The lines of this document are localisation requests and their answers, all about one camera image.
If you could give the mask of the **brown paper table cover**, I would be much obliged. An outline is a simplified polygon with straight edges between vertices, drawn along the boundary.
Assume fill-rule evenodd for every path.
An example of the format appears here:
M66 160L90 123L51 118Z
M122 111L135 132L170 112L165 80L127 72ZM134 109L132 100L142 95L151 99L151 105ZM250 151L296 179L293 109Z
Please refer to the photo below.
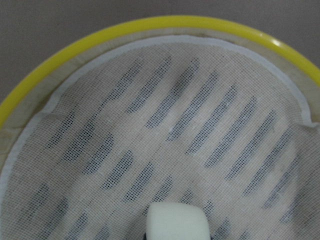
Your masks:
M69 44L119 23L164 15L225 19L263 31L320 63L317 0L3 0L0 97Z

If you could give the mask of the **white steamed bun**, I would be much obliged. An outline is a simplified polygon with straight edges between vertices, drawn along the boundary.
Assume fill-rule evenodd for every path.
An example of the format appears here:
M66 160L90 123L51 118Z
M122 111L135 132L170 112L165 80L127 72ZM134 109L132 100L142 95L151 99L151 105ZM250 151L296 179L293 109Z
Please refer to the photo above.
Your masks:
M185 203L153 202L146 216L147 240L209 240L210 228L202 209Z

